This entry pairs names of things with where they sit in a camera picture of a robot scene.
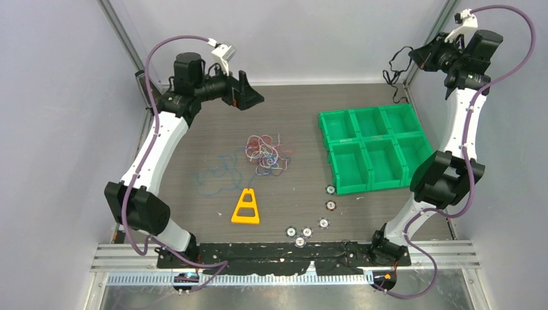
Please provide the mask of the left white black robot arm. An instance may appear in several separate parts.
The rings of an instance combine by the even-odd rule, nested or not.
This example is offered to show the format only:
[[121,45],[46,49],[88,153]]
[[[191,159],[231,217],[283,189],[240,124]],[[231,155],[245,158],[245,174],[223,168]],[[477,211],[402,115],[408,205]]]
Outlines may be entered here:
[[153,125],[129,170],[118,182],[108,182],[105,197],[114,219],[126,229],[146,233],[173,252],[182,267],[198,259],[196,237],[172,218],[170,207],[159,199],[161,180],[176,146],[188,131],[202,103],[221,99],[239,110],[262,103],[264,96],[249,84],[245,71],[225,73],[219,63],[206,72],[200,54],[178,54],[171,87],[154,106]]

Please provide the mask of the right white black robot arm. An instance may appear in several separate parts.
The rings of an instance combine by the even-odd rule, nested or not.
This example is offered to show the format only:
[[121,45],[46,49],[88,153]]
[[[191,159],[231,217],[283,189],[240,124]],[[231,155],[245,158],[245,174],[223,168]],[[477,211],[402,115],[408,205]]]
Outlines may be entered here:
[[445,73],[448,121],[439,150],[418,166],[410,183],[411,197],[398,215],[376,230],[368,255],[377,265],[395,264],[408,254],[410,239],[435,213],[472,196],[485,166],[478,163],[476,132],[481,106],[489,94],[490,61],[503,37],[477,30],[466,42],[462,33],[440,32],[408,55],[425,72]]

